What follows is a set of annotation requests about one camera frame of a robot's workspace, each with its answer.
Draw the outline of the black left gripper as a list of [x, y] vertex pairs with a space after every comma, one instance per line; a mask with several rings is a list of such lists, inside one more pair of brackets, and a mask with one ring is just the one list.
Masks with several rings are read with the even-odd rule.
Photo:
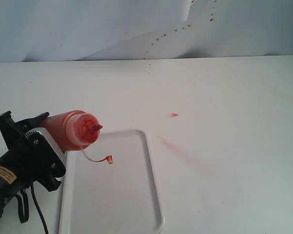
[[0, 157], [0, 192], [16, 193], [31, 181], [38, 181], [49, 192], [59, 188], [59, 178], [45, 173], [25, 138], [26, 132], [40, 127], [48, 117], [49, 112], [44, 112], [15, 122], [10, 111], [0, 115], [0, 132], [8, 148]]

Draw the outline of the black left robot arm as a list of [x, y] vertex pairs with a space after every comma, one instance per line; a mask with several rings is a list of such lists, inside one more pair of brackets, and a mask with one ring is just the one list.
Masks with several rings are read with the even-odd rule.
[[50, 133], [40, 125], [48, 112], [15, 122], [11, 112], [0, 115], [0, 132], [8, 151], [0, 157], [0, 218], [16, 198], [21, 223], [29, 219], [26, 189], [38, 181], [49, 192], [59, 188], [65, 175], [64, 154]]

